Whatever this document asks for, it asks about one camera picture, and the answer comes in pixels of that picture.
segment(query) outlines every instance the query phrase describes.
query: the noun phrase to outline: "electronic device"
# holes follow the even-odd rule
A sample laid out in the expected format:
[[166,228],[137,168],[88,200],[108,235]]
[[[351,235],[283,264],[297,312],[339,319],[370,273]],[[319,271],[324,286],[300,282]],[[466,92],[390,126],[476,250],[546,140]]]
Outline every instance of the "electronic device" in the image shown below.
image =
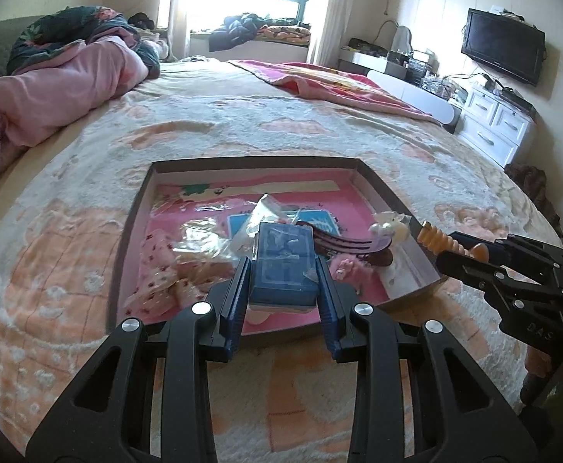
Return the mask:
[[470,9],[462,53],[537,86],[545,60],[545,33],[506,16]]
[[389,52],[384,47],[371,44],[360,38],[351,38],[348,46],[361,52],[361,54],[373,55],[374,57],[386,57]]
[[517,109],[526,113],[529,117],[533,119],[535,118],[535,115],[537,114],[535,107],[523,97],[517,95],[513,89],[505,87],[499,91],[499,97],[505,99],[508,103],[513,104]]

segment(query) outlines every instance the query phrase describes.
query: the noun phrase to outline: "pink fabric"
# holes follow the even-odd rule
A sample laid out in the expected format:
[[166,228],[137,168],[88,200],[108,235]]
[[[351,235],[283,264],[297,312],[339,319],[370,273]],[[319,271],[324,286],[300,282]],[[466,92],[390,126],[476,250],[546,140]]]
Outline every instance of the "pink fabric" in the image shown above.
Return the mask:
[[287,89],[304,99],[329,101],[367,111],[401,115],[436,122],[430,115],[382,90],[369,78],[314,64],[271,64],[260,61],[228,61],[266,83]]
[[104,36],[69,62],[0,77],[0,172],[27,148],[125,94],[148,75],[142,60],[117,36]]

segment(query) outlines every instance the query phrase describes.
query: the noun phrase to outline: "clear plastic bag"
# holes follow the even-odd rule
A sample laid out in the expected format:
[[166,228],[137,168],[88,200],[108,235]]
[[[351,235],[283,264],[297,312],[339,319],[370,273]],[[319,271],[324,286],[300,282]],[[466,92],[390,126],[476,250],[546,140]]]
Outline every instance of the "clear plastic bag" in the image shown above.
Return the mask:
[[151,321],[202,301],[213,284],[232,278],[236,258],[215,218],[187,221],[180,235],[180,241],[162,230],[146,236],[139,284],[123,305],[126,314]]
[[172,252],[177,264],[194,261],[226,263],[235,261],[230,240],[222,236],[213,217],[194,219],[181,226],[181,241],[174,242]]
[[237,256],[254,258],[254,239],[260,229],[260,223],[289,223],[296,222],[298,212],[289,214],[282,208],[280,202],[266,194],[256,204],[256,207],[245,220],[240,230],[230,241],[230,250]]

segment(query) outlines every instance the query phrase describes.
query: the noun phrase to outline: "bedspread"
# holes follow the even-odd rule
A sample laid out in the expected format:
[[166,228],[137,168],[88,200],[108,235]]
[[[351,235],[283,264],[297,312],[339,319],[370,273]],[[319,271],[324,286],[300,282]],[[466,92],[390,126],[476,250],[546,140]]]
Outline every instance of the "bedspread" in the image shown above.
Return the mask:
[[[355,157],[446,231],[559,242],[500,168],[440,126],[294,98],[230,64],[170,66],[29,153],[0,186],[0,427],[20,450],[104,339],[117,242],[152,161]],[[526,347],[499,332],[479,292],[448,280],[393,316],[443,321],[515,403]],[[345,461],[355,377],[320,337],[210,364],[219,461]]]

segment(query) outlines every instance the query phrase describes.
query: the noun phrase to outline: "television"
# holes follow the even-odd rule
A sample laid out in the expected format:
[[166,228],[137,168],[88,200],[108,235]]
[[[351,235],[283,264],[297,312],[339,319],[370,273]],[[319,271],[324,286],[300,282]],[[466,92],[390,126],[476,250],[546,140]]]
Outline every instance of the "television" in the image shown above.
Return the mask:
[[545,33],[524,22],[470,9],[462,54],[537,86],[545,60]]

